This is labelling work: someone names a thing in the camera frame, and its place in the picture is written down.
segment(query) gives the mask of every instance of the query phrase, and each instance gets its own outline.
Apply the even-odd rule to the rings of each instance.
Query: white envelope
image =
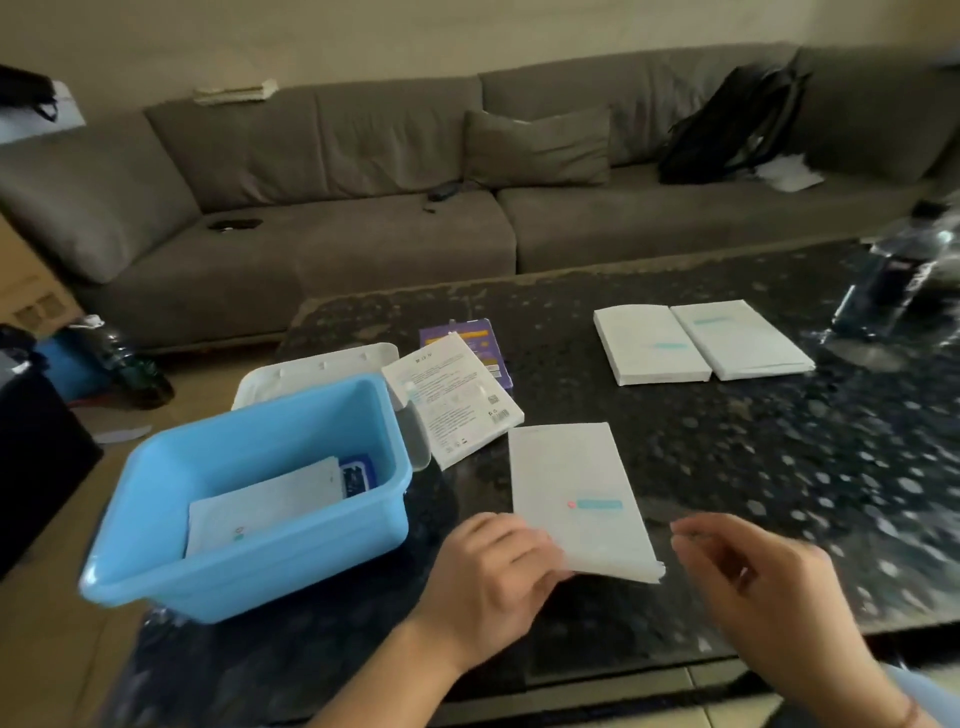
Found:
[[[670,310],[724,381],[816,369],[813,359],[746,301],[675,305]]]
[[[583,573],[656,584],[657,559],[607,423],[509,433],[514,512],[542,528]]]
[[[707,381],[709,364],[665,305],[618,305],[593,312],[593,323],[621,387]]]

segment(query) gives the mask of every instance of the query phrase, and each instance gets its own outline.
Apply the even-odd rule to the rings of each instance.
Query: blue plastic basin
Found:
[[[377,487],[183,558],[190,503],[366,453]],[[80,580],[90,601],[148,598],[226,619],[396,548],[412,469],[382,376],[361,375],[154,435],[131,453]]]

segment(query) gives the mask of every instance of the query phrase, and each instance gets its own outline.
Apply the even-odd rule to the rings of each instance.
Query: gray throw pillow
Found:
[[[486,187],[605,184],[610,181],[610,110],[538,121],[468,111],[468,180]]]

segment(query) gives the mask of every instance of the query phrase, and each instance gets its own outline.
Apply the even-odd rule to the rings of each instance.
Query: sofa cushion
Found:
[[[147,109],[204,212],[422,192],[463,174],[475,76],[284,88]]]
[[[537,121],[468,111],[464,177],[485,187],[605,184],[610,110],[584,109]]]
[[[890,48],[804,48],[811,73],[790,147],[814,167],[912,183],[960,127],[960,74]]]
[[[819,235],[845,237],[909,210],[928,185],[829,175],[788,195],[762,182],[660,185],[654,165],[612,171],[606,187],[499,193],[521,273],[698,253]]]
[[[542,63],[481,75],[484,109],[533,121],[578,109],[612,111],[613,165],[649,161],[670,128],[699,110],[738,65],[789,63],[788,44],[718,45]]]
[[[0,146],[0,207],[32,243],[97,283],[200,216],[139,112]]]
[[[105,286],[89,309],[142,347],[283,331],[307,297],[507,276],[514,232],[486,191],[423,210],[423,195],[259,207],[207,215]],[[212,221],[260,218],[249,231]]]

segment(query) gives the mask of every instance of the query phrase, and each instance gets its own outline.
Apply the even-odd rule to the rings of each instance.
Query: tile floor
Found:
[[[273,348],[183,354],[163,360],[177,397],[143,418],[157,431],[227,411],[240,379],[268,363]],[[128,657],[145,605],[104,610],[81,599],[76,585],[96,521],[135,445],[107,447],[103,460],[24,560],[0,581],[0,723],[6,728],[92,728]],[[729,680],[741,669],[734,662],[682,672],[685,681],[707,685]],[[940,669],[932,676],[960,694],[960,667]],[[759,728],[779,702],[775,696],[766,696],[591,725]]]

